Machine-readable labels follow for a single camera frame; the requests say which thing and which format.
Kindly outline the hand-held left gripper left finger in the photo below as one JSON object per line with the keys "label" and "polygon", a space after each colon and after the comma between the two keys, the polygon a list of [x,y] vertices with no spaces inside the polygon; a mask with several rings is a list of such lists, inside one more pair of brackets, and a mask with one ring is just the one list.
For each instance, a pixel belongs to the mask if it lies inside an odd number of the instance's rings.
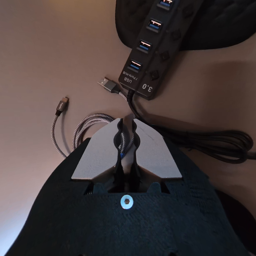
{"label": "hand-held left gripper left finger", "polygon": [[117,118],[98,130],[88,145],[71,177],[72,180],[123,179],[119,149],[123,119]]}

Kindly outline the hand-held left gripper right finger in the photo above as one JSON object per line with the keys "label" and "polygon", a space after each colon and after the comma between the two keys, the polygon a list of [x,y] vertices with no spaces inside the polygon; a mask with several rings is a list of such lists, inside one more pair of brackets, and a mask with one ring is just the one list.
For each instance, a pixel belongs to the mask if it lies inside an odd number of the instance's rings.
{"label": "hand-held left gripper right finger", "polygon": [[163,136],[144,122],[134,119],[134,164],[161,179],[181,179],[182,174]]}

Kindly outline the black usb hub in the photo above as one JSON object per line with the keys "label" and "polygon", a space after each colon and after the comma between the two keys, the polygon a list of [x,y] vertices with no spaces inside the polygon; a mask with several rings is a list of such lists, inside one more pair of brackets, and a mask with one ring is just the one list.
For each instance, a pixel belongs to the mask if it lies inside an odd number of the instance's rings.
{"label": "black usb hub", "polygon": [[202,1],[155,1],[119,76],[128,98],[151,100],[162,84]]}

